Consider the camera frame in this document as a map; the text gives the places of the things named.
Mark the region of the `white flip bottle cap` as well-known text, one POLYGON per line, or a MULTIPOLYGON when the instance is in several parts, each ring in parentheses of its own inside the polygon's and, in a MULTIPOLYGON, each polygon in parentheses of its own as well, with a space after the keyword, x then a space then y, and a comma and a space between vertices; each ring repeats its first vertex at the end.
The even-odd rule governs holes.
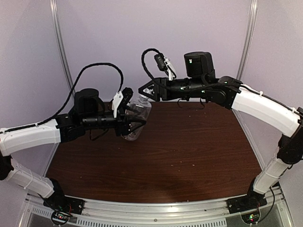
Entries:
POLYGON ((139 97, 140 97, 140 98, 143 98, 143 99, 146 99, 146 100, 148 100, 148 99, 149 99, 147 96, 142 95, 142 94, 140 94, 140 95, 139 95, 139 97))

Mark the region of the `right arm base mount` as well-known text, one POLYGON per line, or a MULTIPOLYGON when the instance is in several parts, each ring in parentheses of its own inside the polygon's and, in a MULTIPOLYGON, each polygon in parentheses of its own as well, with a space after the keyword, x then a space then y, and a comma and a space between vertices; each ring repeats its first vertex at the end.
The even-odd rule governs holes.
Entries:
POLYGON ((226 201, 230 214, 240 213, 241 220, 248 225, 261 220, 260 207, 267 205, 264 195, 247 194, 226 201))

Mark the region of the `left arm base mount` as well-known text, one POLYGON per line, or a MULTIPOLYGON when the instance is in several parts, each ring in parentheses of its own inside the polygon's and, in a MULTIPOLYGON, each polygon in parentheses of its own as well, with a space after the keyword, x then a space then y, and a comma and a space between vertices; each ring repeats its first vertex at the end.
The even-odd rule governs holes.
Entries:
POLYGON ((43 205, 49 207, 53 212, 51 214, 51 221, 56 226, 67 224, 74 215, 81 215, 85 201, 69 196, 51 196, 43 198, 43 205))

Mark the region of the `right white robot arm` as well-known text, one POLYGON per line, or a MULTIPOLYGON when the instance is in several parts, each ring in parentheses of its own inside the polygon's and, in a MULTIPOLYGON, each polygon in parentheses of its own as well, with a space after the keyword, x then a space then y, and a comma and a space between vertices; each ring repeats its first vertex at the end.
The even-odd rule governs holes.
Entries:
POLYGON ((303 110, 289 107, 261 91, 256 91, 240 80, 229 76, 216 78, 212 56, 209 52, 189 52, 184 55, 187 77, 178 79, 168 58, 154 50, 154 59, 164 78, 148 73, 150 82, 139 88, 153 101, 198 98, 229 110, 251 115, 278 129, 282 136, 277 152, 261 173, 256 176, 243 197, 243 205, 252 209, 260 203, 265 193, 276 184, 284 172, 303 158, 303 110))

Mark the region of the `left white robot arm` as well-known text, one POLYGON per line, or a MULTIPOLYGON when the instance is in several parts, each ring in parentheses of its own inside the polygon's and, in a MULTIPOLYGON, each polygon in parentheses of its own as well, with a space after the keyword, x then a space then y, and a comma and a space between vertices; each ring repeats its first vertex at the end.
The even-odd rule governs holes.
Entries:
POLYGON ((12 154, 44 144, 59 144, 84 136, 87 131, 114 129, 116 136, 127 136, 143 127, 146 120, 132 117, 131 88, 115 94, 111 110, 105 110, 99 92, 86 88, 75 93, 74 106, 67 114, 59 114, 46 120, 16 128, 0 130, 0 178, 36 192, 47 206, 55 211, 70 207, 68 198, 57 180, 46 178, 23 167, 12 154))

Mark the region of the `clear plastic bottle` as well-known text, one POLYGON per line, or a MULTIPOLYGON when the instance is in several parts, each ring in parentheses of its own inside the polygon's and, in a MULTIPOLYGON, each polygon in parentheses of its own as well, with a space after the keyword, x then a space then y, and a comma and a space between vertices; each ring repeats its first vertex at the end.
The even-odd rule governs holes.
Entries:
POLYGON ((126 110, 127 120, 130 122, 130 133, 123 136, 125 140, 134 141, 139 138, 144 125, 147 123, 151 109, 152 105, 148 97, 144 95, 139 95, 130 101, 126 110))

